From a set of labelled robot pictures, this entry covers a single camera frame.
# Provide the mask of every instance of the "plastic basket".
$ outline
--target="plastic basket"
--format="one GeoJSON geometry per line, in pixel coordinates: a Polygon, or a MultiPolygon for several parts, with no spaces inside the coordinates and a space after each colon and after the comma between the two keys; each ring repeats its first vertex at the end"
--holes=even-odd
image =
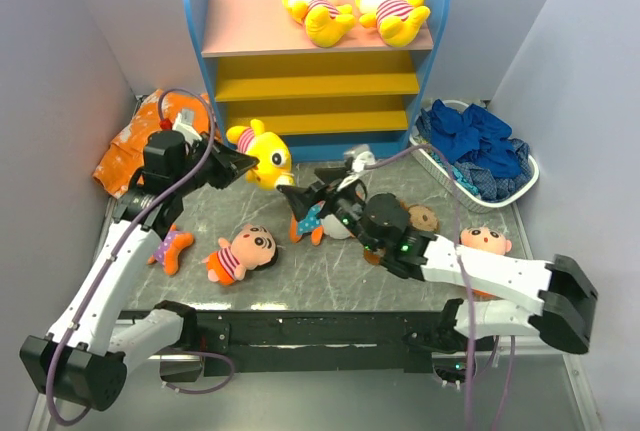
{"type": "MultiPolygon", "coordinates": [[[[462,101],[455,100],[443,100],[442,101],[447,106],[454,108],[455,110],[462,112],[469,107],[467,103],[462,101]]],[[[420,144],[418,140],[418,129],[415,125],[413,125],[411,129],[411,135],[409,136],[409,141],[411,145],[420,144]]],[[[447,191],[453,194],[453,188],[451,184],[451,179],[449,178],[449,174],[447,170],[442,168],[424,149],[417,149],[413,151],[413,157],[429,172],[431,176],[433,176],[436,181],[438,181],[447,191]]],[[[531,187],[536,183],[538,177],[540,175],[540,171],[538,170],[538,163],[533,159],[531,155],[529,155],[529,166],[531,167],[531,179],[522,186],[518,191],[516,191],[513,195],[508,197],[503,201],[492,202],[489,203],[487,201],[483,201],[480,198],[475,197],[469,191],[467,191],[462,185],[456,182],[456,197],[458,201],[467,208],[469,211],[473,211],[474,213],[488,213],[492,209],[499,209],[505,206],[509,206],[511,203],[522,197],[527,191],[531,189],[531,187]]]]}

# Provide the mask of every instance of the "black metal frame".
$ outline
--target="black metal frame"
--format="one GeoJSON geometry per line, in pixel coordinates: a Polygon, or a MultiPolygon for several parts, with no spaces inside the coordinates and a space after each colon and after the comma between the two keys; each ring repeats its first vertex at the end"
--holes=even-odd
{"type": "MultiPolygon", "coordinates": [[[[143,319],[146,311],[123,311],[143,319]]],[[[431,373],[431,353],[416,338],[430,335],[442,312],[197,311],[203,349],[231,358],[238,372],[402,369],[431,373]]],[[[477,341],[490,351],[491,337],[477,341]]],[[[464,351],[466,340],[460,341],[464,351]]],[[[224,362],[207,359],[205,376],[225,376],[224,362]]]]}

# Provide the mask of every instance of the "stuffed toy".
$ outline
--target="stuffed toy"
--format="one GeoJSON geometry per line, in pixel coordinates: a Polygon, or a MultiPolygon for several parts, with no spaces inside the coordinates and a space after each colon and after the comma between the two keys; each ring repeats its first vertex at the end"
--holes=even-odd
{"type": "MultiPolygon", "coordinates": [[[[400,205],[409,212],[409,224],[415,229],[429,231],[431,233],[440,231],[440,221],[436,213],[429,206],[422,204],[407,206],[403,201],[400,201],[400,205]]],[[[365,261],[374,266],[380,264],[382,256],[384,256],[384,251],[382,253],[374,253],[368,249],[364,250],[365,261]]]]}
{"type": "Polygon", "coordinates": [[[164,241],[158,246],[153,256],[149,258],[147,264],[153,264],[156,261],[162,264],[164,272],[169,276],[173,276],[180,269],[180,253],[187,249],[195,242],[193,234],[184,231],[178,231],[175,224],[171,225],[171,229],[164,238],[164,241]]]}
{"type": "MultiPolygon", "coordinates": [[[[511,251],[511,247],[513,246],[511,241],[508,240],[504,234],[489,229],[486,226],[481,228],[463,229],[460,233],[460,244],[468,246],[469,248],[480,249],[488,253],[499,254],[500,256],[504,256],[511,251]]],[[[487,298],[494,297],[481,291],[474,290],[474,293],[487,298]]]]}
{"type": "Polygon", "coordinates": [[[247,271],[273,266],[278,260],[278,247],[269,231],[262,226],[245,225],[230,243],[218,240],[220,250],[203,260],[209,281],[229,286],[242,281],[247,271]]]}
{"type": "Polygon", "coordinates": [[[318,213],[322,209],[324,202],[314,204],[302,221],[296,221],[295,216],[291,217],[289,227],[289,238],[291,242],[299,242],[303,236],[311,234],[311,244],[318,246],[322,242],[323,236],[333,239],[347,239],[353,237],[351,232],[333,214],[318,218],[318,213]]]}
{"type": "Polygon", "coordinates": [[[338,6],[338,0],[282,0],[282,4],[304,26],[311,42],[322,48],[335,45],[356,24],[351,5],[338,6]]]}
{"type": "Polygon", "coordinates": [[[266,132],[262,121],[252,119],[249,126],[229,128],[227,139],[237,145],[239,152],[260,160],[247,172],[247,181],[266,190],[280,184],[294,185],[289,148],[277,134],[266,132]]]}
{"type": "Polygon", "coordinates": [[[431,10],[424,0],[356,0],[362,13],[360,24],[378,28],[382,40],[389,46],[402,47],[411,43],[431,10]]]}

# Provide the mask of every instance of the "pink shelf top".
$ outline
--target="pink shelf top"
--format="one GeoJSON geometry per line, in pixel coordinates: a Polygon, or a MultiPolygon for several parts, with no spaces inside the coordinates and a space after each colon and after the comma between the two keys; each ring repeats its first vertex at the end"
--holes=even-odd
{"type": "MultiPolygon", "coordinates": [[[[353,5],[353,0],[340,0],[353,5]]],[[[402,49],[433,48],[426,26],[402,49]]],[[[359,23],[334,47],[313,45],[301,25],[289,16],[280,0],[209,0],[202,56],[248,56],[256,54],[298,54],[312,52],[380,51],[391,48],[376,29],[359,23]]]]}

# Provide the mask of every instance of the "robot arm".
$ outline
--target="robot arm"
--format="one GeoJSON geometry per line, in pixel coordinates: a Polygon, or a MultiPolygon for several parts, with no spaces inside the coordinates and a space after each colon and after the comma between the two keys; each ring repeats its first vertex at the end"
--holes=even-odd
{"type": "Polygon", "coordinates": [[[573,259],[514,259],[416,230],[393,194],[367,200],[360,177],[372,169],[368,147],[355,148],[345,158],[343,167],[317,169],[319,181],[306,189],[279,187],[297,219],[324,201],[318,216],[334,214],[366,249],[384,253],[380,265],[396,276],[464,286],[461,261],[472,289],[502,298],[474,303],[476,323],[469,323],[470,303],[450,300],[441,326],[422,336],[414,333],[408,342],[438,352],[463,350],[475,325],[477,339],[534,335],[567,353],[588,352],[598,294],[573,259]]]}
{"type": "Polygon", "coordinates": [[[20,349],[20,358],[39,392],[45,392],[54,351],[72,326],[74,332],[58,360],[53,395],[100,411],[116,400],[127,374],[150,356],[167,347],[199,349],[195,310],[167,301],[158,304],[144,320],[113,335],[135,277],[182,212],[182,197],[205,184],[224,189],[257,165],[257,159],[214,141],[199,171],[130,229],[136,216],[192,172],[206,152],[207,141],[190,126],[184,112],[172,130],[150,136],[143,153],[144,165],[118,200],[104,246],[77,295],[45,338],[29,336],[20,349]],[[113,249],[125,233],[130,234],[114,259],[113,249]],[[111,261],[108,273],[95,288],[96,277],[107,260],[111,261]],[[90,295],[82,317],[75,325],[70,324],[80,303],[90,295]]]}

